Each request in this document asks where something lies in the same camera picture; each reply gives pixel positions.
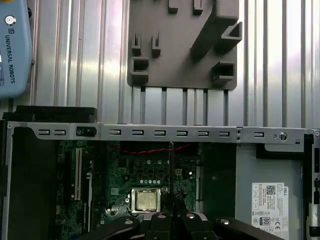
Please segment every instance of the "screw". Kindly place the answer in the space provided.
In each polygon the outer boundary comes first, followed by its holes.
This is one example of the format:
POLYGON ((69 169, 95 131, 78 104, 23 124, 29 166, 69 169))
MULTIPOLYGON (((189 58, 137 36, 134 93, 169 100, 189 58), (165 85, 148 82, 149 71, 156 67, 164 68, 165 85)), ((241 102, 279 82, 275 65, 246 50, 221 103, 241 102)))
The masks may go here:
POLYGON ((130 225, 130 224, 133 224, 134 222, 132 220, 127 220, 124 222, 124 224, 127 224, 127 225, 130 225))
POLYGON ((4 18, 4 21, 8 26, 12 26, 16 23, 17 20, 14 16, 8 15, 4 18))
POLYGON ((220 223, 224 224, 224 225, 229 225, 230 222, 227 219, 220 219, 220 223))
POLYGON ((282 132, 280 135, 279 135, 279 138, 282 142, 286 141, 288 136, 285 132, 282 132))

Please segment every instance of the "barcode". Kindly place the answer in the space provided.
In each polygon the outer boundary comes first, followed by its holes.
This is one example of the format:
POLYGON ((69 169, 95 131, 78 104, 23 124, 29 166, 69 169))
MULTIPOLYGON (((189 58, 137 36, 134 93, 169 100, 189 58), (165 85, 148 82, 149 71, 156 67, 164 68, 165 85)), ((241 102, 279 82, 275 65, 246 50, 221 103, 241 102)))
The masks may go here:
POLYGON ((276 195, 276 186, 275 185, 266 186, 266 194, 267 195, 276 195))
POLYGON ((276 231, 274 235, 285 240, 288 240, 289 238, 289 234, 287 231, 276 231))

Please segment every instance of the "qr code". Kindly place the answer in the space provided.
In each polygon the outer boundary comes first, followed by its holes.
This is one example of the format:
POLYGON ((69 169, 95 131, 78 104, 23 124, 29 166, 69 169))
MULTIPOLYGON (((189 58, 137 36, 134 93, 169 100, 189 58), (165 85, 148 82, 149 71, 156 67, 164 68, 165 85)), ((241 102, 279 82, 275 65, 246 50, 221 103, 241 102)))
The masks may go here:
POLYGON ((267 195, 276 195, 276 186, 275 185, 266 186, 266 194, 267 195))

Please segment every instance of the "gray 3d-printed holder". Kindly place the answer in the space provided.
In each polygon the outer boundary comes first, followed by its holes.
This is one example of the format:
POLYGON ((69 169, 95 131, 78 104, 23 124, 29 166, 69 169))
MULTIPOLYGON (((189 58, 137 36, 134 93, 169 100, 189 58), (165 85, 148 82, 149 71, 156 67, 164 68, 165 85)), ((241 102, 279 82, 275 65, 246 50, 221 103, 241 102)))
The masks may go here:
POLYGON ((131 0, 131 86, 233 90, 239 0, 131 0))

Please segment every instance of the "motherboard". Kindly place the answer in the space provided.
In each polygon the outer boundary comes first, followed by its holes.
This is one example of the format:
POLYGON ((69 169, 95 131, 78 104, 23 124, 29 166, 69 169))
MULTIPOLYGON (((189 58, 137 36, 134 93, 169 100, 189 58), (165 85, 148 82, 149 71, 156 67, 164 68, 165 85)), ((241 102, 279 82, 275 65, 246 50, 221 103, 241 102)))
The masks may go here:
POLYGON ((61 141, 54 239, 76 239, 122 216, 142 219, 160 212, 161 196, 172 180, 174 193, 194 212, 198 158, 177 151, 171 171, 167 151, 130 152, 120 142, 61 141))

